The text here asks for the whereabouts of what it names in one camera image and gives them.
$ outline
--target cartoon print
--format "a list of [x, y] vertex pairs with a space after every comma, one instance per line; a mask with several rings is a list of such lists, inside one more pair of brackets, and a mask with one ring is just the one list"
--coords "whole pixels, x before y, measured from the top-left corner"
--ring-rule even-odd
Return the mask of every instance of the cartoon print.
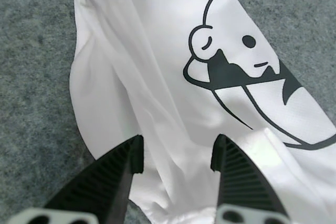
[[[238, 0], [209, 0], [203, 23], [191, 31], [189, 48], [192, 56], [184, 78], [212, 91], [223, 109], [244, 126], [255, 129], [260, 124], [230, 105], [232, 93], [242, 95], [237, 99], [249, 103], [263, 127], [285, 135], [288, 147], [318, 150], [336, 143], [336, 127], [278, 59]], [[207, 81], [190, 74], [195, 62], [207, 64]]]

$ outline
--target bear ear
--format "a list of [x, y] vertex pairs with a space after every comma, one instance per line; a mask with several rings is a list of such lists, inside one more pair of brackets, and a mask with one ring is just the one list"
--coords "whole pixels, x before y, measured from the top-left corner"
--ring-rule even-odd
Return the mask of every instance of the bear ear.
[[202, 25], [192, 30], [189, 37], [192, 55], [199, 61], [206, 62], [216, 54], [212, 26]]

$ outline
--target bear eye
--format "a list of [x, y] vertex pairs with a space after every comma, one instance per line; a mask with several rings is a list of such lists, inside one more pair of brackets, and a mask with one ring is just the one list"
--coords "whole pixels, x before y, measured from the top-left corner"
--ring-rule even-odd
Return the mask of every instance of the bear eye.
[[243, 37], [243, 43], [248, 48], [254, 48], [256, 46], [256, 40], [250, 35]]

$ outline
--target white cloth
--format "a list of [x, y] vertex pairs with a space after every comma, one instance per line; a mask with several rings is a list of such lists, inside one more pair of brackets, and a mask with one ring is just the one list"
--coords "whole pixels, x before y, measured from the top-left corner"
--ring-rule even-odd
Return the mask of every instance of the white cloth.
[[216, 137], [266, 127], [336, 218], [336, 127], [238, 0], [75, 0], [75, 17], [79, 130], [95, 158], [143, 135], [130, 199], [152, 223], [212, 223]]

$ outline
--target black object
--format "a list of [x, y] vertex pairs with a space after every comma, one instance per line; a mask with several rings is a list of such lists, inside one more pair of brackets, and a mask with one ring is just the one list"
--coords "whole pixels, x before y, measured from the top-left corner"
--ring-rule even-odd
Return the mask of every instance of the black object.
[[224, 135], [219, 135], [215, 141], [211, 169], [221, 173], [218, 206], [230, 204], [288, 216], [258, 167]]
[[89, 212], [99, 223], [124, 223], [133, 174], [143, 172], [143, 137], [102, 156], [68, 183], [45, 208]]

